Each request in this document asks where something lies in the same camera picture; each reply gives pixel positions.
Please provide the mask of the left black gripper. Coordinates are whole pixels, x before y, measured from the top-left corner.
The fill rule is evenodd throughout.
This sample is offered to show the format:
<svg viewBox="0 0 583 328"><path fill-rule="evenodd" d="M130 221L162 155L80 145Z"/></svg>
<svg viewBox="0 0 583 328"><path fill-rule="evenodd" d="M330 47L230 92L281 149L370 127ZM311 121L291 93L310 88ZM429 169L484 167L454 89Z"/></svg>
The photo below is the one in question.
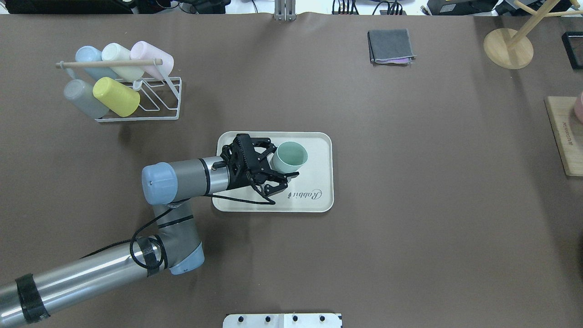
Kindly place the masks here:
<svg viewBox="0 0 583 328"><path fill-rule="evenodd" d="M232 143L221 148L220 156L225 162L229 175L227 190L251 186L265 200L251 201L251 204L275 205L276 202L270 196L287 189L289 180L300 173L281 174L277 171L260 171L258 174L251 174L248 158L267 161L276 150L277 146L271 142L270 138L256 138L250 137L248 133L238 133Z"/></svg>

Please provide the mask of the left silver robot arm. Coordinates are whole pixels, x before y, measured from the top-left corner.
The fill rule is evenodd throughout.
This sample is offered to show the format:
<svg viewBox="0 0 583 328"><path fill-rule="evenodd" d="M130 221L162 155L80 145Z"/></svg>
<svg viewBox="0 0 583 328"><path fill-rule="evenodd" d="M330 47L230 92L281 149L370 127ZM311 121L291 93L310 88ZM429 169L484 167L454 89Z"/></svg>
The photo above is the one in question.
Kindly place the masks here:
<svg viewBox="0 0 583 328"><path fill-rule="evenodd" d="M120 241L98 247L72 262L23 274L1 287L1 326L18 328L164 271L181 275L205 261L189 200L224 199L223 192L252 189L273 206L273 195L300 174L302 159L288 162L286 143L237 133L218 155L148 165L141 172L144 198L153 216Z"/></svg>

